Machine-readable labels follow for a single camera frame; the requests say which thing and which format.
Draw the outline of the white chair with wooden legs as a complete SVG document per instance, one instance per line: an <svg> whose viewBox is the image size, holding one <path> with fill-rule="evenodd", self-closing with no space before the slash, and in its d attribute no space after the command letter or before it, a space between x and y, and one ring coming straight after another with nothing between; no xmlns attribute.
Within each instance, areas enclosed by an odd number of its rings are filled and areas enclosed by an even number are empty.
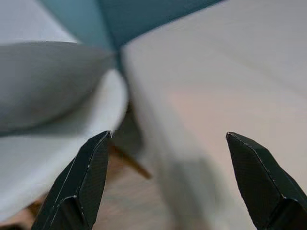
<svg viewBox="0 0 307 230"><path fill-rule="evenodd" d="M0 0L0 45L30 41L82 44L39 0ZM127 107L128 88L114 65L75 110L0 136L0 230L29 230L42 197L81 145L105 130L115 133Z"/></svg>

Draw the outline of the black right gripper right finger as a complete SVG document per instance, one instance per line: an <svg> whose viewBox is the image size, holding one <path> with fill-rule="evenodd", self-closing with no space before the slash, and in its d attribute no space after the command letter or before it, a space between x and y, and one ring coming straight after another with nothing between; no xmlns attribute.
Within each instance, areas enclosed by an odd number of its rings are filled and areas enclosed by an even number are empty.
<svg viewBox="0 0 307 230"><path fill-rule="evenodd" d="M227 132L237 186L257 230L307 230L307 195L269 150Z"/></svg>

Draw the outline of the bed with beige sheet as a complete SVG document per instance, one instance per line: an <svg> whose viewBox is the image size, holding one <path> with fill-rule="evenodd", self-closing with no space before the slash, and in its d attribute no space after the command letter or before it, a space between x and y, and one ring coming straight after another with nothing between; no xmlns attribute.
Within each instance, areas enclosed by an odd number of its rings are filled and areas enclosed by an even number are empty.
<svg viewBox="0 0 307 230"><path fill-rule="evenodd" d="M256 230L225 136L307 193L307 0L225 0L122 49L154 175L183 230Z"/></svg>

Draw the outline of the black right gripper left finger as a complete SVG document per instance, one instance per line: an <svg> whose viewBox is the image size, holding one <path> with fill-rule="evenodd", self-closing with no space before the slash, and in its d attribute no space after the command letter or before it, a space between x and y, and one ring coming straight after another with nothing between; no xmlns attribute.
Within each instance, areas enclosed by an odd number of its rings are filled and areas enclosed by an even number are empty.
<svg viewBox="0 0 307 230"><path fill-rule="evenodd" d="M31 230L92 230L104 191L110 131L88 139L54 181Z"/></svg>

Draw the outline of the grey square pillow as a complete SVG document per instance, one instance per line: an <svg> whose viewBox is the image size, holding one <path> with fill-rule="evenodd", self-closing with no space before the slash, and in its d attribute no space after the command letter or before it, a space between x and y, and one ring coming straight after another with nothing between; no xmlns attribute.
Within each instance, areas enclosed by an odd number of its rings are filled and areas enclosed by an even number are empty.
<svg viewBox="0 0 307 230"><path fill-rule="evenodd" d="M75 110L114 65L113 52L78 43L0 45L0 136L25 132Z"/></svg>

